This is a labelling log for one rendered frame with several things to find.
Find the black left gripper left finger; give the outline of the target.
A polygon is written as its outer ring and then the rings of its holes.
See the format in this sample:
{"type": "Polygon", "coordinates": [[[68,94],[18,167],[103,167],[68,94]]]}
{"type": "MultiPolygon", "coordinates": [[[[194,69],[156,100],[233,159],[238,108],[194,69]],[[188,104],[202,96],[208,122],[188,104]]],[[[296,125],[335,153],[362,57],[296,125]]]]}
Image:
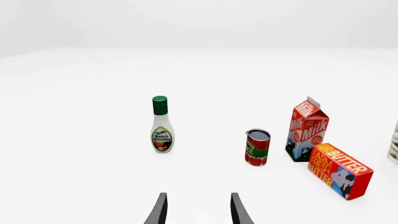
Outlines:
{"type": "Polygon", "coordinates": [[[167,194],[160,193],[159,197],[144,224],[165,224],[167,218],[167,194]]]}

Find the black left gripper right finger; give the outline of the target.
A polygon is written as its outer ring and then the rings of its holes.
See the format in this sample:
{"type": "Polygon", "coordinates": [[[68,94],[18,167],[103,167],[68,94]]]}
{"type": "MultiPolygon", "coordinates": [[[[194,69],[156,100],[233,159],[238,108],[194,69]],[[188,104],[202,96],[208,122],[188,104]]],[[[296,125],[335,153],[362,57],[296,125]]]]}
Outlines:
{"type": "Polygon", "coordinates": [[[254,224],[236,192],[231,194],[230,209],[233,224],[254,224]]]}

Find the pale woven basket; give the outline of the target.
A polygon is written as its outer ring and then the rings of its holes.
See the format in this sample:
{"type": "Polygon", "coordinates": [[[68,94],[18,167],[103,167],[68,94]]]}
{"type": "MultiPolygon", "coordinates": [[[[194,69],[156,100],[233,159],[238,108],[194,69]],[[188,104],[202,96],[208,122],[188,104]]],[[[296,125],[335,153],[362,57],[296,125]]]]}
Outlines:
{"type": "Polygon", "coordinates": [[[395,126],[394,133],[392,135],[390,148],[387,153],[387,158],[398,165],[398,121],[395,126]]]}

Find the red tomato sauce tin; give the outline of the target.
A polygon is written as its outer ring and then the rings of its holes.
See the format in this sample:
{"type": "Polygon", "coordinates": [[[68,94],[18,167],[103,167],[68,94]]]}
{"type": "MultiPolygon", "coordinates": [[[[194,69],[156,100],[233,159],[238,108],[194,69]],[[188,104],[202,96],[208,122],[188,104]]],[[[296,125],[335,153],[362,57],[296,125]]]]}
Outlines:
{"type": "Polygon", "coordinates": [[[246,132],[245,160],[252,166],[264,166],[267,162],[271,135],[263,129],[253,128],[246,132]]]}

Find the ranch dressing bottle green cap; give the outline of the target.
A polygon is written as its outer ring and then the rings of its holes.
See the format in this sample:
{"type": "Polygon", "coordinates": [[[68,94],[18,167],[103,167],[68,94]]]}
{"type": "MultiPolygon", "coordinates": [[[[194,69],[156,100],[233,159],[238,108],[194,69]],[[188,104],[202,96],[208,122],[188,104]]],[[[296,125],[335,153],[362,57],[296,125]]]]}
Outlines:
{"type": "Polygon", "coordinates": [[[169,120],[166,96],[155,96],[152,99],[154,123],[150,140],[155,151],[166,153],[171,151],[175,142],[174,129],[169,120]]]}

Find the red milk carton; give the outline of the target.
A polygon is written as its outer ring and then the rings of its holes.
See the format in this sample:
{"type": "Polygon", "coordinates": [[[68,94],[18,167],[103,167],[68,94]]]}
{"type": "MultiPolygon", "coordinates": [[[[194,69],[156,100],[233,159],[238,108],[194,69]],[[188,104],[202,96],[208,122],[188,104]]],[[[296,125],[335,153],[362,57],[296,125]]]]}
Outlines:
{"type": "Polygon", "coordinates": [[[324,140],[329,117],[308,97],[293,109],[285,150],[294,162],[308,162],[312,149],[324,140]]]}

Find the red butter box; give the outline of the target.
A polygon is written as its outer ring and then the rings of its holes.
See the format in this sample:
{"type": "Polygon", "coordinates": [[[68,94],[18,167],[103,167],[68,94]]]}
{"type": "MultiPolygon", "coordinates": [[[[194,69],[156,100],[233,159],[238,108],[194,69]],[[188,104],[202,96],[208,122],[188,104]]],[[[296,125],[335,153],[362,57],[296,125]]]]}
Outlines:
{"type": "Polygon", "coordinates": [[[363,196],[374,173],[329,143],[313,147],[308,170],[346,200],[363,196]]]}

